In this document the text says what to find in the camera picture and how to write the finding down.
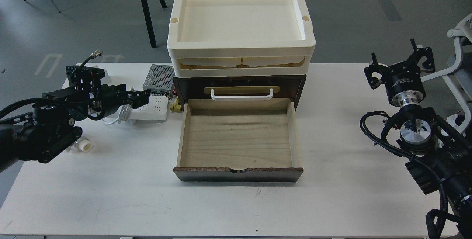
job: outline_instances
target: open drawer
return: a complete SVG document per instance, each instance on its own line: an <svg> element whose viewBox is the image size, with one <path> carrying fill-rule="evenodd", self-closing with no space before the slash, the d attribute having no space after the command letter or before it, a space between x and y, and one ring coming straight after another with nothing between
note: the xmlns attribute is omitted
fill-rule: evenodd
<svg viewBox="0 0 472 239"><path fill-rule="evenodd" d="M188 100L174 172L182 181L296 182L297 137L288 98Z"/></svg>

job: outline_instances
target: cable connector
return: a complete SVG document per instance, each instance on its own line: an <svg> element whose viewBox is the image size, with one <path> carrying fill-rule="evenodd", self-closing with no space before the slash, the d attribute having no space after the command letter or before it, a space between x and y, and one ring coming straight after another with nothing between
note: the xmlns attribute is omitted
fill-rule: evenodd
<svg viewBox="0 0 472 239"><path fill-rule="evenodd" d="M101 50L96 50L95 52L93 52L92 54L90 54L90 57L92 59L94 59L95 57L97 56L101 56L101 54L103 54L103 52Z"/></svg>

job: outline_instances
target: white power outlet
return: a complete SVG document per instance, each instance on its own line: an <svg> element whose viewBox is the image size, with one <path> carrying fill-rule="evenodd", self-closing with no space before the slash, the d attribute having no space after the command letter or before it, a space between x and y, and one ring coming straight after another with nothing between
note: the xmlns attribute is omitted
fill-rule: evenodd
<svg viewBox="0 0 472 239"><path fill-rule="evenodd" d="M147 105L131 110L128 120L166 120L168 101L167 96L150 96Z"/></svg>

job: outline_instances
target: white plastic tray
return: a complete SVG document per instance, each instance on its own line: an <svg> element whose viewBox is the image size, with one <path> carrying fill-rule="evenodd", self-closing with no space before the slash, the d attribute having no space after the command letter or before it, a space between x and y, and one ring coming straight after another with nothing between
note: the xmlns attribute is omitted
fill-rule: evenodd
<svg viewBox="0 0 472 239"><path fill-rule="evenodd" d="M174 0L176 76L300 75L315 46L305 0Z"/></svg>

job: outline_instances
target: black cable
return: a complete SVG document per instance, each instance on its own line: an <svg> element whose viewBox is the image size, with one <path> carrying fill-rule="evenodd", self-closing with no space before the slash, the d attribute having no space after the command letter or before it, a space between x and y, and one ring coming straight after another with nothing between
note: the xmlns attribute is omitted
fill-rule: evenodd
<svg viewBox="0 0 472 239"><path fill-rule="evenodd" d="M462 224L463 222L463 219L459 216L456 216L456 215L453 215L453 214L450 214L448 212L443 212L443 211L440 211L440 210L436 210L436 209L433 209L433 210L430 210L430 212L428 212L426 214L426 227L428 228L428 235L430 236L430 239L439 239L440 236L441 236L441 233L442 233L442 230L439 231L437 230L437 228L434 226L434 217L441 217L443 219L448 219L452 222L456 222L458 224Z"/></svg>
<svg viewBox="0 0 472 239"><path fill-rule="evenodd" d="M0 111L0 120L4 118L7 114L13 112L14 110L21 108L23 106L32 104L32 103L47 103L51 105L64 105L64 106L76 106L81 104L88 104L91 103L93 100L90 101L76 101L76 102L69 102L69 101L57 101L57 100L50 100L50 99L42 99L42 98L33 98L33 99L26 99L22 101L17 101L16 103L12 103L7 107L3 108Z"/></svg>
<svg viewBox="0 0 472 239"><path fill-rule="evenodd" d="M369 113L365 114L364 116L362 116L362 118L359 122L359 126L361 127L362 132L364 132L364 134L367 135L367 137L370 138L374 142L374 144L382 146L383 148L385 148L386 150L388 150L389 152L391 152L391 153L393 153L397 156L406 157L410 161L414 161L414 162L418 163L419 165L422 165L427 170L429 170L432 173L432 175L436 178L437 182L440 184L440 186L438 188L438 190L440 192L440 210L442 212L447 212L447 209L448 209L447 195L445 194L445 190L444 190L444 187L441 183L440 177L428 165L426 165L421 160L419 160L419 158L416 155L413 155L412 153L408 153L408 152L406 152L406 151L404 151L400 148L397 148L397 147L391 145L390 143L388 143L388 141L386 141L386 140L384 141L381 138L378 138L376 135L374 135L367 128L367 125L366 125L367 118L372 117L372 116L382 116L382 117L386 117L388 120L391 118L384 111L369 112ZM436 224L435 224L435 230L437 231L438 236L440 236L442 234L444 225L445 225L445 218L443 218L442 216L438 216L438 219L437 219Z"/></svg>
<svg viewBox="0 0 472 239"><path fill-rule="evenodd" d="M79 69L83 68L85 66L85 64L87 64L87 62L92 60L92 59L94 59L94 57L92 57L92 56L87 57L87 59L80 64Z"/></svg>
<svg viewBox="0 0 472 239"><path fill-rule="evenodd" d="M91 120L94 120L94 121L98 121L98 120L101 120L102 118L105 117L105 109L102 108L101 111L100 111L100 114L98 116L91 116L87 113L84 113L81 109L79 108L75 108L74 110L76 110L77 112L81 113L82 115L90 118Z"/></svg>

